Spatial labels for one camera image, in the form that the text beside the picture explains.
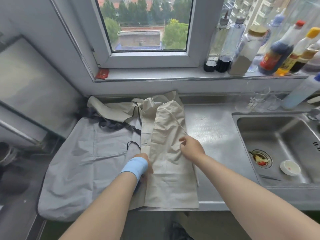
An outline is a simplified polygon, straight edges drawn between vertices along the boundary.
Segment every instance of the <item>hand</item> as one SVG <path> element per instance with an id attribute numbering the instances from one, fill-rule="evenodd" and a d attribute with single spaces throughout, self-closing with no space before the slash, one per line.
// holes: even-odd
<path id="1" fill-rule="evenodd" d="M 193 163 L 196 163 L 202 155 L 206 154 L 200 142 L 191 136 L 181 137 L 179 141 L 182 141 L 180 144 L 182 154 Z"/>
<path id="2" fill-rule="evenodd" d="M 149 157 L 146 153 L 139 153 L 136 154 L 134 157 L 143 157 L 148 162 L 148 169 L 146 170 L 146 173 L 153 173 L 152 165 L 149 161 Z"/>

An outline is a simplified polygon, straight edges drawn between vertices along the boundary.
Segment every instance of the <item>small white bowl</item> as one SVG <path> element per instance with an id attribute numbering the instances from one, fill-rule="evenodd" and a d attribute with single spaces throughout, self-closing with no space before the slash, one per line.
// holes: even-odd
<path id="1" fill-rule="evenodd" d="M 301 173 L 299 165 L 296 164 L 294 161 L 289 160 L 283 161 L 280 164 L 280 169 L 282 170 L 282 172 L 289 176 L 297 176 Z"/>

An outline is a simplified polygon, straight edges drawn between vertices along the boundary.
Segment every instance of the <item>stainless steel sink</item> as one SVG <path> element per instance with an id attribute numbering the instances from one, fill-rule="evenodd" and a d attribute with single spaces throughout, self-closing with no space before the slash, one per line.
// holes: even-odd
<path id="1" fill-rule="evenodd" d="M 242 114 L 233 115 L 233 119 L 261 184 L 297 186 L 320 183 L 318 122 L 309 120 L 305 114 L 292 113 Z M 269 155 L 272 165 L 259 166 L 249 153 L 253 150 L 261 150 Z M 285 160 L 296 162 L 301 168 L 301 174 L 298 176 L 284 174 L 280 170 L 280 164 Z"/>

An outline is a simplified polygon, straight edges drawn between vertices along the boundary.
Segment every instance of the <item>window frame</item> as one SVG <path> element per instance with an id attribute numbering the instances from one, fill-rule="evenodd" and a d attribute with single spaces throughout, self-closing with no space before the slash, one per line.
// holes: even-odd
<path id="1" fill-rule="evenodd" d="M 186 51 L 112 53 L 95 0 L 71 0 L 101 68 L 198 67 L 206 61 L 224 0 L 193 0 Z"/>

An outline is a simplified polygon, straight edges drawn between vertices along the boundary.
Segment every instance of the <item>beige cloth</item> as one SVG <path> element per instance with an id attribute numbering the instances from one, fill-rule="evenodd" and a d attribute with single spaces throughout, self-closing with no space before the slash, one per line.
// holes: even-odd
<path id="1" fill-rule="evenodd" d="M 145 100 L 135 98 L 133 102 L 139 106 L 142 121 L 141 152 L 149 156 L 154 173 L 142 183 L 129 209 L 142 206 L 172 210 L 198 208 L 195 172 L 192 163 L 180 151 L 179 138 L 186 135 L 186 125 L 178 94 L 169 92 Z M 107 119 L 122 122 L 133 115 L 135 103 L 103 105 L 91 97 L 88 107 L 96 108 L 99 115 Z"/>

